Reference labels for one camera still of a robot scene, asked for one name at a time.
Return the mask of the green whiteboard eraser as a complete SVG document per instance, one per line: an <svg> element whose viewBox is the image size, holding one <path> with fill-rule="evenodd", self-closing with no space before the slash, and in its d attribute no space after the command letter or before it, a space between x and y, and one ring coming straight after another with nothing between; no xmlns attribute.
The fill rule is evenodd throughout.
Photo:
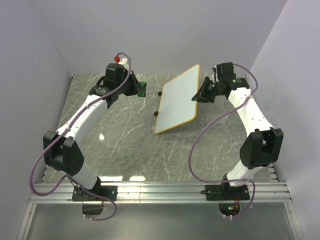
<svg viewBox="0 0 320 240"><path fill-rule="evenodd" d="M146 97L146 88L147 88L147 83L144 81L140 81L139 84L141 85L140 91L137 94L138 97L140 98L145 98Z"/></svg>

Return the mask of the yellow framed whiteboard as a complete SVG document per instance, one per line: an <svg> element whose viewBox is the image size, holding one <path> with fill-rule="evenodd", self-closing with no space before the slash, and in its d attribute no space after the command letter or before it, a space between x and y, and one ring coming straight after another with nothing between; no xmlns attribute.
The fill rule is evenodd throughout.
<svg viewBox="0 0 320 240"><path fill-rule="evenodd" d="M167 82L161 91L154 133L160 134L191 122L197 115L192 97L199 90L200 65L196 64Z"/></svg>

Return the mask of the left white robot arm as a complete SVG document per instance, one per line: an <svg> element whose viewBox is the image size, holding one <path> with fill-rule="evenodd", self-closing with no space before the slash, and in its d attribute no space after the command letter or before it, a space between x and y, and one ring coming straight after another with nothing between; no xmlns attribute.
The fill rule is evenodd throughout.
<svg viewBox="0 0 320 240"><path fill-rule="evenodd" d="M145 97L146 83L138 82L128 58L115 57L106 67L105 75L89 91L76 113L55 132L43 136L44 162L72 178L89 201L102 195L101 179L85 167L79 144L92 125L120 95Z"/></svg>

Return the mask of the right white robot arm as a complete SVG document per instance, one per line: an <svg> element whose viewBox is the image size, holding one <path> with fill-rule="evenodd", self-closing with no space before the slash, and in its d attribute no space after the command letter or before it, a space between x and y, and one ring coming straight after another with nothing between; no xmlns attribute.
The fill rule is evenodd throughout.
<svg viewBox="0 0 320 240"><path fill-rule="evenodd" d="M239 150L239 162L222 181L206 181L202 194L208 201L249 200L248 182L263 168L275 163L280 154L284 133L275 128L265 118L255 102L246 78L237 77L236 64L225 62L217 64L213 75L206 77L192 101L213 103L217 96L225 96L234 107L225 117L236 112L245 128L246 140Z"/></svg>

